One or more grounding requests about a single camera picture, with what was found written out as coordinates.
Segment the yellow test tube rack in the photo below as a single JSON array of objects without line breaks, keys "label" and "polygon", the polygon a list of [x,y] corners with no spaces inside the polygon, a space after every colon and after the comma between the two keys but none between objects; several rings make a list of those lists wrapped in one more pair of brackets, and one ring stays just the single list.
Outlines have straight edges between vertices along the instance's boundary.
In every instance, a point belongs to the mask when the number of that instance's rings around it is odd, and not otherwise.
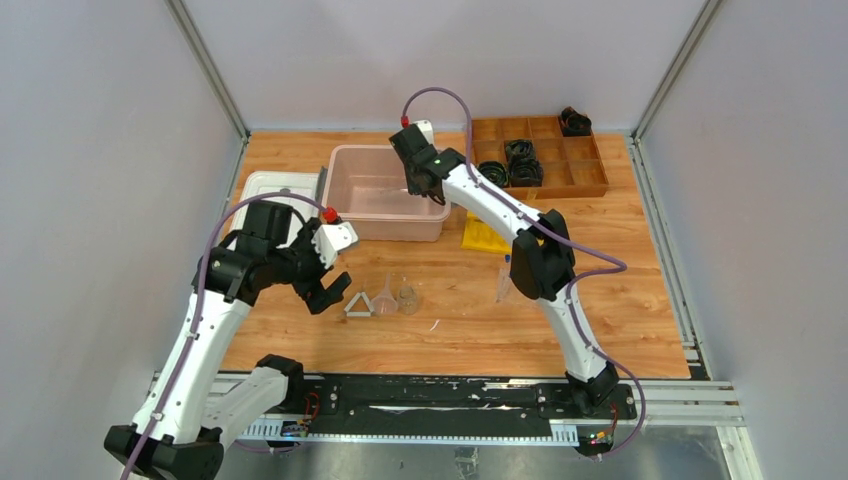
[{"label": "yellow test tube rack", "polygon": [[511,244],[470,211],[466,214],[460,247],[492,254],[511,254]]}]

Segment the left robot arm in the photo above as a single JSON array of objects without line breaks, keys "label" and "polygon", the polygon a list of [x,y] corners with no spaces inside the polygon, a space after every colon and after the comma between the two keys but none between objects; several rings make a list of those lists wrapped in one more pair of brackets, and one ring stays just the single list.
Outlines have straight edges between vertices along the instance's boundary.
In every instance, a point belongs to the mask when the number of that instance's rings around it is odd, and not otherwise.
[{"label": "left robot arm", "polygon": [[288,194],[260,195],[240,205],[239,228],[216,228],[199,260],[179,336],[154,387],[127,425],[112,426],[104,446],[122,477],[212,479],[226,451],[268,410],[319,412],[303,365],[269,354],[215,403],[207,398],[231,341],[260,294],[288,285],[311,314],[343,300],[349,274],[323,278],[358,234],[333,209],[305,218]]}]

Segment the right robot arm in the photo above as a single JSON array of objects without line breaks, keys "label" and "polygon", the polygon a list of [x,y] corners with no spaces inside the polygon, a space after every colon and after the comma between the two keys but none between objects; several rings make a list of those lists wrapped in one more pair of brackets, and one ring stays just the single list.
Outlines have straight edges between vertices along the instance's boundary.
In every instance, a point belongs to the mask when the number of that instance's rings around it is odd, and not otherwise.
[{"label": "right robot arm", "polygon": [[568,237],[564,217],[509,196],[458,151],[438,150],[415,124],[392,135],[389,143],[402,162],[410,194],[461,206],[510,244],[510,279],[537,303],[554,330],[572,386],[573,408],[584,417],[601,414],[611,403],[619,375],[600,350],[581,305],[576,245]]}]

